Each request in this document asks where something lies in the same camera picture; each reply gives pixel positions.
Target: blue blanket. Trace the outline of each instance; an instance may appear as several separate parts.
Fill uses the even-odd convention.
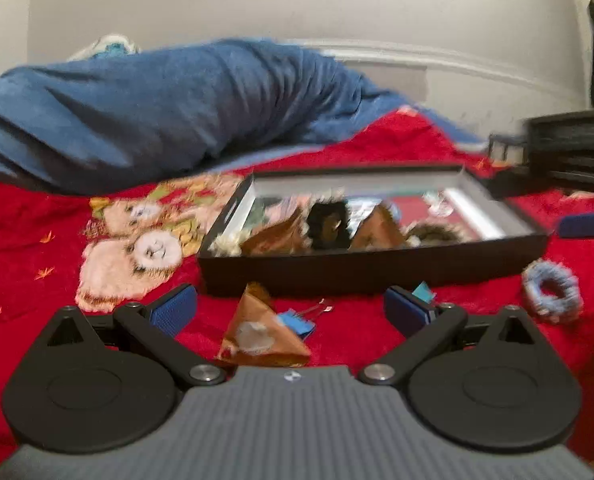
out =
[[[24,66],[0,77],[0,182],[113,192],[227,152],[347,139],[404,101],[270,41]]]

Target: black box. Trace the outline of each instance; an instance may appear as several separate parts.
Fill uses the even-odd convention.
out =
[[[350,197],[408,201],[426,191],[441,191],[480,237],[442,246],[297,255],[214,256],[209,250],[219,234],[243,227],[257,198],[325,194],[339,188]],[[462,166],[273,171],[250,174],[240,184],[206,234],[198,262],[208,293],[216,296],[240,296],[249,282],[261,283],[275,296],[375,294],[391,285],[442,286],[518,274],[542,256],[547,243],[543,227],[512,204],[493,200]]]

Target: blue scrunchie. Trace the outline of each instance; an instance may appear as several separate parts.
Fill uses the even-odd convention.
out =
[[[544,282],[554,282],[561,296],[551,296],[541,290]],[[560,264],[538,260],[523,271],[523,288],[528,302],[539,316],[568,317],[582,306],[576,276]]]

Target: silver bolt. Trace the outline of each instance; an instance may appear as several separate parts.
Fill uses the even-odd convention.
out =
[[[221,371],[213,365],[196,365],[190,369],[190,377],[195,381],[209,383],[221,375]]]
[[[301,381],[301,374],[299,372],[295,372],[294,370],[286,372],[283,375],[283,378],[287,380],[289,383],[296,383],[297,381]]]
[[[373,381],[387,381],[395,375],[395,369],[390,365],[374,364],[363,369],[366,377]]]

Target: bed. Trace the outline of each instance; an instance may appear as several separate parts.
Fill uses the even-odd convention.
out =
[[[235,160],[219,161],[220,166],[213,165],[210,171],[221,171],[234,182],[238,176],[253,170],[439,161],[465,164],[481,176],[490,175],[494,171],[490,161],[458,150],[446,135],[450,127],[444,123],[443,129],[439,128],[440,121],[428,110],[411,105],[393,109],[391,104],[390,110],[378,114],[378,118],[373,118],[350,138],[326,146],[311,142],[305,152],[304,146],[293,144],[287,156],[286,146],[273,147],[270,152],[248,154],[249,158],[244,160],[237,156]],[[272,160],[260,162],[250,156]],[[241,168],[241,164],[253,165]],[[78,191],[83,196],[66,196],[0,183],[0,395],[24,352],[52,314],[61,306],[78,301],[86,248],[91,240],[108,236],[97,222],[99,209],[120,200],[161,197],[163,188],[166,192],[187,190],[196,185],[197,181],[192,179],[184,175],[180,180],[164,184],[145,184],[96,196],[82,190]],[[218,193],[210,203],[219,203]],[[547,228],[552,228],[564,214],[594,211],[593,198],[571,199],[554,190],[519,198],[516,203]],[[560,240],[553,236],[546,257],[574,271],[585,301],[576,324],[540,324],[539,327],[584,388],[582,415],[570,447],[590,462],[594,461],[594,241]],[[213,298],[201,293],[201,276],[191,250],[162,283],[151,283],[155,286],[141,301],[154,300],[184,282],[200,290],[198,313],[177,339],[205,358],[213,359],[237,299]],[[519,276],[475,285],[446,286],[435,292],[437,300],[460,304],[477,314],[492,314],[506,304],[522,303]],[[122,301],[121,294],[115,294],[114,299]],[[279,311],[290,308],[300,311],[319,300],[277,298],[276,307]],[[334,303],[334,314],[322,317],[317,331],[308,339],[312,352],[310,365],[345,364],[356,372],[403,341],[386,321],[380,295],[328,300]],[[0,462],[13,451],[14,441],[0,410]]]

